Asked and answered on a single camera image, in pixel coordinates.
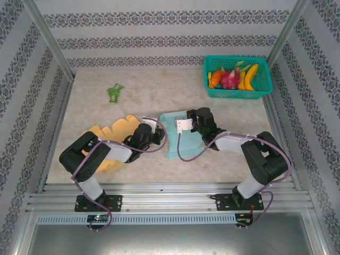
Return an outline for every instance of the yellow banana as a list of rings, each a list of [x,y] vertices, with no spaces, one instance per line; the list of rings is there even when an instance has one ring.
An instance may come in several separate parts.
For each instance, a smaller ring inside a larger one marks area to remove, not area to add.
[[[214,86],[211,84],[211,73],[208,73],[208,88],[209,89],[213,89]]]
[[[254,78],[258,70],[259,70],[259,64],[255,64],[249,69],[248,73],[246,73],[245,78],[244,78],[244,87],[246,90],[254,91],[253,87],[251,86],[251,81]]]
[[[241,81],[239,83],[239,89],[240,90],[245,90],[245,88],[244,88],[244,77],[245,77],[245,72],[243,71],[243,72],[240,73],[240,79],[241,79]]]

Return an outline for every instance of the marble floor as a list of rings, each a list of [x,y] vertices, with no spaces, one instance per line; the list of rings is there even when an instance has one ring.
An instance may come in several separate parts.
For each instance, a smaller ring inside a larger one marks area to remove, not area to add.
[[[125,86],[118,103],[109,103],[107,89]],[[259,100],[209,98],[203,70],[110,71],[76,74],[70,101],[56,145],[47,183],[71,183],[59,163],[60,153],[82,132],[94,125],[112,126],[119,118],[210,107],[217,126],[231,132],[258,134],[270,131],[266,111]],[[96,173],[101,183],[241,182],[250,173],[243,155],[207,150],[197,160],[184,163],[168,159],[164,151],[143,154],[115,172]]]

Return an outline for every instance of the green basket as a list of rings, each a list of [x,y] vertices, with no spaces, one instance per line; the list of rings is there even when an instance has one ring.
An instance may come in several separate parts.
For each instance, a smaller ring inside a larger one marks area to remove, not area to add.
[[[229,89],[209,89],[208,73],[215,72],[223,67],[225,70],[232,70],[237,62],[244,61],[241,66],[249,64],[259,64],[259,70],[254,76],[251,86],[255,91],[247,90],[229,90]],[[270,94],[273,91],[267,62],[262,57],[242,57],[242,56],[206,56],[204,58],[204,82],[208,90],[209,97],[219,98],[239,98],[239,99],[259,99],[263,95]]]

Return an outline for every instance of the yellow paper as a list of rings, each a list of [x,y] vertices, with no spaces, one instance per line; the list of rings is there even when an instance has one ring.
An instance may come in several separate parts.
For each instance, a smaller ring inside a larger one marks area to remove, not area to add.
[[[112,130],[108,126],[100,129],[99,125],[96,125],[87,131],[93,132],[96,136],[103,140],[122,142],[128,135],[133,135],[134,130],[139,124],[140,122],[135,116],[128,115],[126,116],[126,119],[120,118],[115,123],[113,123]],[[123,165],[124,163],[120,161],[104,160],[98,167],[97,172],[105,171],[106,173],[111,173]]]

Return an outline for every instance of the dragon fruit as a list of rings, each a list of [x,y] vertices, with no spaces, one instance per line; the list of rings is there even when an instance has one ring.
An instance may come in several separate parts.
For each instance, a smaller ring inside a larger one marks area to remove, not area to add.
[[[241,82],[240,77],[240,68],[236,67],[234,70],[225,71],[224,68],[221,68],[222,76],[219,81],[222,88],[224,89],[237,89],[239,83]]]

